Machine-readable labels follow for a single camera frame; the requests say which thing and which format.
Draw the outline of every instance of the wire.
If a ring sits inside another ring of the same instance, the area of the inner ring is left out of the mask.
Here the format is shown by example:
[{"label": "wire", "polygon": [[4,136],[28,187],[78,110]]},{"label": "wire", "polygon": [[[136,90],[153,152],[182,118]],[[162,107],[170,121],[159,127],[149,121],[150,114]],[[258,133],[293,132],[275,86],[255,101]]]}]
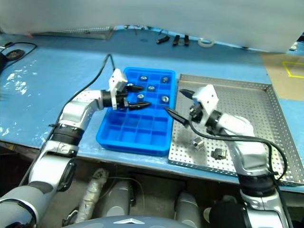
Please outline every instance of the wire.
[{"label": "wire", "polygon": [[13,46],[13,45],[15,45],[15,44],[31,44],[31,45],[33,45],[34,47],[33,47],[29,52],[27,52],[26,54],[24,54],[21,58],[16,59],[14,62],[12,62],[12,63],[10,63],[10,64],[7,64],[2,70],[4,70],[4,69],[10,67],[11,65],[17,63],[19,60],[21,60],[21,59],[23,59],[25,56],[29,55],[33,50],[35,50],[35,49],[38,47],[36,44],[30,43],[30,42],[16,42],[16,43],[13,43],[13,44],[9,45],[9,46],[6,47],[5,49],[1,50],[0,53],[2,53],[4,50],[8,49],[9,47],[11,47],[11,46]]},{"label": "wire", "polygon": [[[138,180],[136,180],[134,178],[130,178],[130,177],[108,177],[107,179],[122,179],[122,180],[132,180],[132,181],[135,181],[139,185],[139,187],[141,189],[141,192],[142,192],[142,200],[143,200],[142,201],[142,215],[144,215],[144,210],[145,210],[144,191],[143,191],[142,184]],[[108,192],[111,190],[111,188],[112,188],[112,186],[109,187],[109,189],[106,191],[106,193],[104,195],[102,195],[101,197],[99,197],[99,199],[103,198],[106,194],[108,194]]]},{"label": "wire", "polygon": [[258,143],[264,143],[268,146],[268,151],[269,151],[269,159],[268,159],[268,162],[269,162],[269,168],[270,168],[270,171],[273,172],[273,168],[272,168],[272,163],[271,163],[271,157],[272,157],[272,149],[271,149],[271,146],[275,147],[278,152],[281,154],[282,156],[282,159],[283,159],[283,162],[284,162],[284,169],[283,169],[283,172],[281,174],[281,176],[277,179],[280,180],[287,172],[287,159],[286,159],[286,156],[284,155],[282,149],[276,145],[275,143],[269,141],[269,140],[266,140],[266,139],[262,139],[262,138],[258,138],[258,137],[253,137],[253,136],[244,136],[244,135],[222,135],[222,134],[219,134],[218,136],[212,136],[212,135],[207,135],[207,134],[203,134],[203,133],[200,133],[199,131],[197,131],[193,124],[192,124],[192,116],[190,115],[189,116],[189,126],[190,128],[192,129],[192,131],[201,136],[201,137],[204,137],[204,138],[207,138],[207,139],[213,139],[213,140],[223,140],[223,141],[239,141],[239,142],[258,142]]},{"label": "wire", "polygon": [[[118,165],[117,164],[114,164],[115,165],[115,176],[117,176],[117,170],[118,170]],[[103,197],[106,196],[106,194],[108,194],[108,192],[112,189],[112,187],[114,186],[115,184],[115,180],[112,181],[110,187],[107,189],[107,191],[105,191],[105,193],[100,196],[98,199],[101,200]]]},{"label": "wire", "polygon": [[203,133],[200,133],[199,131],[197,131],[193,124],[192,124],[192,116],[190,115],[189,116],[189,126],[190,128],[192,129],[192,131],[201,136],[201,137],[204,137],[204,138],[207,138],[207,139],[213,139],[213,140],[223,140],[223,141],[240,141],[240,142],[258,142],[258,143],[264,143],[267,145],[268,147],[268,152],[269,152],[269,155],[268,155],[268,162],[269,162],[269,169],[270,169],[270,172],[273,173],[273,167],[272,167],[272,148],[271,146],[275,147],[277,149],[277,151],[280,153],[280,155],[282,156],[282,159],[283,159],[283,162],[284,162],[284,169],[283,169],[283,172],[281,174],[281,176],[278,178],[278,179],[275,179],[274,176],[272,176],[273,178],[273,181],[275,183],[275,188],[279,194],[279,197],[280,197],[280,200],[282,202],[282,207],[283,207],[283,210],[284,210],[284,213],[285,213],[285,216],[286,216],[286,219],[287,219],[287,223],[288,223],[288,226],[289,228],[293,228],[293,224],[292,224],[292,221],[291,221],[291,218],[290,218],[290,214],[288,212],[288,209],[287,209],[287,205],[286,205],[286,202],[285,202],[285,199],[283,198],[282,196],[282,192],[278,186],[278,181],[286,174],[287,172],[287,159],[286,159],[286,156],[285,154],[283,153],[282,149],[276,145],[274,142],[271,142],[269,140],[266,140],[266,139],[262,139],[262,138],[258,138],[258,137],[253,137],[253,136],[245,136],[245,135],[223,135],[223,134],[218,134],[218,136],[211,136],[211,135],[207,135],[207,134],[203,134]]},{"label": "wire", "polygon": [[40,154],[41,154],[41,152],[42,152],[42,149],[44,148],[46,142],[51,138],[52,134],[54,133],[54,129],[55,129],[55,127],[56,127],[56,126],[58,125],[58,123],[59,123],[60,117],[61,117],[61,115],[62,115],[62,112],[63,112],[63,109],[65,108],[65,106],[66,106],[69,102],[71,102],[77,95],[79,95],[81,92],[83,92],[85,89],[87,89],[91,84],[93,84],[93,83],[98,79],[98,77],[99,77],[99,76],[101,75],[101,73],[103,72],[104,67],[105,67],[105,65],[106,65],[106,63],[107,63],[109,57],[110,57],[110,59],[111,59],[113,71],[115,70],[115,64],[114,64],[114,61],[113,61],[113,57],[112,57],[111,54],[107,54],[107,55],[105,56],[105,58],[104,58],[104,61],[103,61],[103,64],[102,64],[100,70],[98,71],[97,75],[93,78],[93,80],[90,81],[88,84],[86,84],[86,86],[84,86],[82,89],[78,90],[70,99],[68,99],[67,102],[65,102],[65,104],[63,105],[63,107],[62,107],[62,109],[61,109],[61,111],[60,111],[60,113],[59,113],[59,115],[58,115],[58,117],[57,117],[57,119],[56,119],[55,124],[52,124],[52,125],[51,125],[52,130],[51,130],[50,133],[48,134],[48,137],[46,138],[45,142],[43,143],[43,145],[42,145],[42,147],[41,147],[39,153],[37,154],[37,157],[36,157],[35,160],[31,163],[31,165],[30,165],[30,167],[28,168],[27,172],[26,172],[25,175],[23,176],[23,178],[22,178],[22,180],[21,180],[19,186],[22,186],[22,185],[24,185],[24,184],[26,183],[26,179],[27,179],[28,176],[29,176],[29,172],[30,172],[31,169],[33,168],[33,166],[34,166],[34,164],[36,163],[38,157],[40,156]]}]

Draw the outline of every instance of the yellow tape line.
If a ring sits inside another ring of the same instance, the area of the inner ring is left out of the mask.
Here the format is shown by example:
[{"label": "yellow tape line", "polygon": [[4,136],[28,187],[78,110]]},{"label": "yellow tape line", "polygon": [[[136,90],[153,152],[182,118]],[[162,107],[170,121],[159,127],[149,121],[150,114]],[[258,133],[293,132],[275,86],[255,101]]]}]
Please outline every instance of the yellow tape line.
[{"label": "yellow tape line", "polygon": [[304,63],[296,63],[296,62],[288,62],[288,61],[282,61],[282,63],[283,63],[283,65],[284,65],[284,67],[285,67],[285,69],[286,69],[286,71],[287,71],[289,77],[304,78],[304,76],[293,75],[293,74],[290,72],[288,66],[286,65],[286,64],[304,65]]}]

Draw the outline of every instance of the white wall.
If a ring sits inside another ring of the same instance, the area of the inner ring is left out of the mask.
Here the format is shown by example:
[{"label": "white wall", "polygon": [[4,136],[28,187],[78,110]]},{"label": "white wall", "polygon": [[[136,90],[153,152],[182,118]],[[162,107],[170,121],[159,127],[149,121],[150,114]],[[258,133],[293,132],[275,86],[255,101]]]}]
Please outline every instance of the white wall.
[{"label": "white wall", "polygon": [[304,31],[304,0],[0,0],[6,33],[125,24],[285,52]]}]

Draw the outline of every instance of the tape roll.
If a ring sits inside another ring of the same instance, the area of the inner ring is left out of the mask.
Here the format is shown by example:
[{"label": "tape roll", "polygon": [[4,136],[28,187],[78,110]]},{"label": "tape roll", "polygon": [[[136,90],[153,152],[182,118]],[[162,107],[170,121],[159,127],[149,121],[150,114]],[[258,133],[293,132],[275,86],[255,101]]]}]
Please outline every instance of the tape roll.
[{"label": "tape roll", "polygon": [[214,40],[199,38],[198,44],[203,48],[210,48],[214,45]]}]

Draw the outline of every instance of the black cable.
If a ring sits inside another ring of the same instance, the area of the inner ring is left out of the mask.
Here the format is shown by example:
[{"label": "black cable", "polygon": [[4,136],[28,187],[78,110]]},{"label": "black cable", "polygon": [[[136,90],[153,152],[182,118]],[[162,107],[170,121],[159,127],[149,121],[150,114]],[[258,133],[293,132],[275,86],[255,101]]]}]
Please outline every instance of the black cable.
[{"label": "black cable", "polygon": [[16,59],[14,62],[12,62],[12,63],[10,63],[10,64],[7,64],[2,70],[4,70],[4,69],[10,67],[11,65],[17,63],[19,60],[21,60],[21,59],[23,59],[25,56],[29,55],[33,50],[35,50],[35,49],[38,47],[36,44],[30,43],[30,42],[16,42],[16,43],[13,43],[13,44],[9,45],[9,46],[6,47],[5,49],[1,50],[0,53],[2,53],[4,50],[10,48],[11,46],[13,46],[13,45],[15,45],[15,44],[31,44],[31,45],[33,45],[34,47],[33,47],[29,52],[27,52],[26,54],[24,54],[21,58]]},{"label": "black cable", "polygon": [[281,203],[282,203],[282,207],[283,207],[286,219],[287,219],[288,226],[289,226],[289,228],[293,228],[292,220],[290,218],[290,215],[289,215],[289,212],[288,212],[288,208],[287,208],[285,199],[283,198],[282,192],[281,192],[281,190],[279,188],[279,185],[278,185],[278,181],[286,174],[286,171],[287,171],[287,159],[286,159],[286,156],[283,153],[282,149],[278,145],[276,145],[275,143],[273,143],[273,142],[271,142],[269,140],[258,138],[258,137],[253,137],[253,136],[223,135],[223,134],[218,134],[218,136],[212,136],[212,135],[203,134],[203,133],[200,133],[199,131],[197,131],[194,128],[194,126],[192,124],[192,116],[191,115],[189,116],[188,121],[189,121],[190,128],[192,129],[192,131],[195,134],[197,134],[197,135],[199,135],[201,137],[207,138],[207,139],[223,140],[223,141],[258,142],[258,143],[264,143],[264,144],[266,144],[267,147],[268,147],[268,151],[269,151],[268,162],[269,162],[270,172],[273,172],[272,163],[271,163],[271,156],[272,156],[271,146],[273,146],[273,147],[275,147],[277,149],[277,151],[282,156],[282,159],[283,159],[283,162],[284,162],[284,169],[283,169],[283,173],[281,174],[281,176],[277,180],[273,176],[273,180],[274,180],[274,183],[275,183],[275,188],[276,188],[276,190],[277,190],[277,192],[279,194],[279,197],[280,197],[280,200],[281,200]]},{"label": "black cable", "polygon": [[52,125],[51,125],[51,127],[52,127],[51,132],[48,134],[48,137],[46,138],[44,144],[42,145],[41,149],[39,150],[39,153],[38,153],[37,157],[35,158],[35,160],[33,160],[33,162],[31,163],[30,167],[28,168],[27,172],[26,172],[25,175],[23,176],[23,178],[22,178],[22,180],[21,180],[19,186],[22,186],[22,185],[26,184],[26,179],[27,179],[28,176],[29,176],[29,172],[31,171],[31,169],[32,169],[32,167],[34,166],[35,162],[37,161],[39,155],[41,154],[41,151],[42,151],[42,149],[44,148],[45,143],[51,138],[52,134],[54,133],[54,129],[55,129],[55,127],[56,127],[56,126],[58,125],[58,123],[59,123],[60,117],[61,117],[61,115],[62,115],[62,112],[63,112],[63,109],[65,108],[65,106],[66,106],[69,102],[71,102],[78,94],[80,94],[82,91],[84,91],[85,89],[87,89],[91,84],[93,84],[93,83],[98,79],[98,77],[99,77],[99,76],[101,75],[101,73],[103,72],[104,67],[105,67],[105,65],[106,65],[106,63],[107,63],[109,57],[110,57],[110,59],[111,59],[113,71],[115,70],[115,64],[114,64],[114,61],[113,61],[113,57],[112,57],[111,54],[107,54],[107,55],[105,56],[105,58],[104,58],[104,61],[103,61],[103,64],[102,64],[100,70],[98,71],[97,75],[93,78],[93,80],[90,81],[88,84],[86,84],[86,86],[84,86],[82,89],[78,90],[78,92],[76,92],[70,99],[68,99],[67,102],[65,102],[65,104],[63,105],[63,107],[62,107],[62,109],[61,109],[61,111],[60,111],[60,113],[59,113],[59,115],[58,115],[58,117],[57,117],[57,119],[56,119],[55,124],[52,124]]},{"label": "black cable", "polygon": [[270,167],[270,171],[273,172],[273,168],[272,168],[272,163],[271,163],[271,156],[272,156],[272,150],[271,150],[271,146],[275,147],[278,152],[281,154],[282,156],[282,159],[283,159],[283,162],[284,162],[284,169],[283,169],[283,172],[281,174],[281,176],[277,179],[277,180],[280,180],[287,172],[287,159],[282,151],[282,149],[276,145],[275,143],[267,140],[267,139],[262,139],[262,138],[258,138],[258,137],[253,137],[253,136],[244,136],[244,135],[219,135],[219,136],[212,136],[212,135],[207,135],[207,134],[203,134],[203,133],[200,133],[199,131],[197,131],[193,124],[192,124],[192,116],[190,115],[189,116],[189,126],[190,128],[192,129],[192,131],[201,136],[201,137],[204,137],[204,138],[207,138],[207,139],[213,139],[213,140],[223,140],[223,141],[239,141],[239,142],[258,142],[258,143],[264,143],[268,146],[268,150],[269,150],[269,159],[268,159],[268,162],[270,161],[270,164],[269,164],[269,167]]}]

